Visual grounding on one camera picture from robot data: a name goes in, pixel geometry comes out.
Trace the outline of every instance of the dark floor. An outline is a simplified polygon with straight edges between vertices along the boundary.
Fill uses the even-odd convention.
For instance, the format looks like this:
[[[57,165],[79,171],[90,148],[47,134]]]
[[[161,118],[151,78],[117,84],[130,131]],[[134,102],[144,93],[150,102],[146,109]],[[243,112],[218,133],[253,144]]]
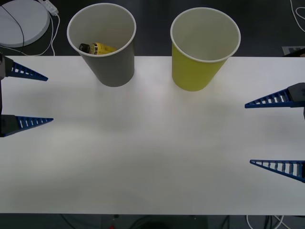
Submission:
[[[0,5],[9,0],[0,0]],[[100,2],[110,2],[128,9],[135,17],[137,33],[135,54],[171,56],[171,23],[179,13],[194,7],[211,7],[231,16],[240,28],[242,41],[235,56],[283,56],[282,46],[305,46],[305,33],[292,15],[290,0],[51,0],[58,8],[61,24],[54,41],[56,55],[78,55],[68,43],[66,30],[70,19],[80,9]],[[303,0],[292,0],[294,9],[305,7]],[[53,17],[57,26],[58,19]],[[305,28],[305,20],[298,19]],[[51,26],[35,43],[24,47],[28,55],[42,53],[50,42]],[[0,48],[5,55],[17,52]],[[52,55],[51,48],[45,55]]]
[[[64,215],[68,222],[76,229],[131,229],[131,225],[143,216],[120,215],[114,219],[113,215]],[[248,225],[245,216],[230,216],[228,225],[226,216],[151,216],[137,224],[142,226],[148,220],[161,222],[168,229],[246,229]],[[250,216],[249,221],[254,229],[263,229],[265,216]],[[285,216],[283,222],[291,229],[304,229],[305,218]],[[273,217],[273,226],[278,221]],[[73,229],[59,214],[0,214],[0,228],[2,229]]]

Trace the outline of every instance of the yellow bottle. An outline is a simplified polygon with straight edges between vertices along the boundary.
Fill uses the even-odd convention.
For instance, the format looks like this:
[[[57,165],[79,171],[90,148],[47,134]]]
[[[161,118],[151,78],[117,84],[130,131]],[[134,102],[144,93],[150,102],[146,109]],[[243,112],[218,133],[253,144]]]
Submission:
[[[93,43],[91,45],[82,43],[79,49],[85,53],[89,53],[93,55],[104,55],[117,51],[116,48],[101,43]]]

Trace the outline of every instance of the black bottle cap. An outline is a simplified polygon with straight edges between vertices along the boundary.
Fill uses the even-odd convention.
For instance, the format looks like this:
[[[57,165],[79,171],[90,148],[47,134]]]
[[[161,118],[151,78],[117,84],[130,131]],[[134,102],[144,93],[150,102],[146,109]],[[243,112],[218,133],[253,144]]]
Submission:
[[[85,53],[89,53],[90,52],[90,45],[82,43],[79,47],[79,50],[81,50]]]

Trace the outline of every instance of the cup rim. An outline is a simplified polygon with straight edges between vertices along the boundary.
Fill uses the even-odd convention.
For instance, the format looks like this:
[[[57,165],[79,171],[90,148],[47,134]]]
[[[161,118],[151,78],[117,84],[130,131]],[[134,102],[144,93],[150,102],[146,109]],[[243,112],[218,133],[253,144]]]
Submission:
[[[116,6],[118,8],[121,8],[123,9],[124,11],[126,11],[132,18],[132,21],[133,21],[133,25],[134,25],[134,29],[133,29],[133,34],[132,34],[132,37],[130,38],[130,40],[123,46],[121,47],[120,49],[118,49],[117,51],[114,51],[114,52],[111,52],[109,54],[104,54],[104,55],[94,55],[94,54],[89,54],[89,53],[85,53],[81,50],[79,50],[78,48],[76,48],[74,46],[74,44],[72,43],[71,39],[70,39],[70,35],[69,35],[69,30],[70,30],[70,26],[71,26],[71,23],[73,22],[73,20],[75,19],[76,16],[78,16],[78,14],[82,13],[83,11],[87,10],[88,8],[91,8],[91,7],[95,7],[97,5],[112,5],[112,6]],[[136,33],[136,30],[137,30],[137,24],[135,22],[135,19],[133,17],[133,15],[126,9],[124,8],[123,6],[120,6],[120,5],[117,5],[117,4],[113,4],[113,3],[97,3],[97,4],[93,4],[93,5],[90,5],[90,6],[87,6],[83,9],[81,9],[80,11],[78,11],[70,20],[69,24],[68,24],[68,27],[67,27],[67,38],[68,38],[68,41],[69,41],[69,44],[70,46],[75,50],[77,51],[79,54],[82,54],[82,55],[85,55],[85,56],[90,56],[90,57],[96,57],[96,58],[101,58],[101,57],[107,57],[107,56],[111,56],[111,55],[115,55],[116,53],[124,50],[134,39],[134,36],[135,36],[135,33]]]
[[[188,54],[186,54],[185,52],[183,52],[179,47],[178,45],[176,44],[174,38],[173,38],[173,26],[175,24],[175,22],[177,21],[178,18],[180,18],[182,15],[184,15],[185,13],[187,12],[190,12],[190,11],[193,11],[193,10],[198,10],[198,9],[202,9],[202,10],[211,10],[211,11],[216,11],[217,13],[220,13],[222,15],[224,15],[225,17],[227,17],[232,23],[233,25],[235,25],[236,29],[237,29],[237,33],[238,33],[238,43],[237,43],[237,46],[236,48],[233,50],[233,52],[231,52],[229,55],[221,58],[221,59],[218,59],[218,60],[213,60],[213,61],[205,61],[205,60],[200,60],[200,59],[197,59],[197,58],[194,58]],[[238,50],[239,48],[239,45],[240,45],[240,42],[241,42],[241,34],[240,34],[240,30],[236,24],[236,22],[231,18],[229,17],[227,14],[225,14],[224,12],[221,12],[220,10],[216,10],[216,9],[213,9],[213,8],[208,8],[208,7],[197,7],[197,8],[192,8],[192,9],[189,9],[189,10],[186,10],[182,13],[180,13],[172,22],[172,25],[171,25],[171,39],[172,39],[172,42],[174,44],[174,46],[176,47],[176,49],[181,53],[183,54],[184,56],[186,56],[187,58],[190,58],[194,61],[198,61],[198,62],[203,62],[203,63],[216,63],[216,62],[221,62],[221,61],[224,61],[226,59],[228,59],[229,57],[233,56],[234,53],[236,53],[236,51]]]

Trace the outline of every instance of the yellow paper cup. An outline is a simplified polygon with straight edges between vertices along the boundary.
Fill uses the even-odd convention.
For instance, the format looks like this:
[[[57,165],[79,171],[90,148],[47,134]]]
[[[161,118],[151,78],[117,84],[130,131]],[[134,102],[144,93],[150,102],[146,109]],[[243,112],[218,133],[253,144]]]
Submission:
[[[193,8],[179,14],[171,26],[172,77],[187,91],[203,89],[240,45],[238,26],[225,13]]]

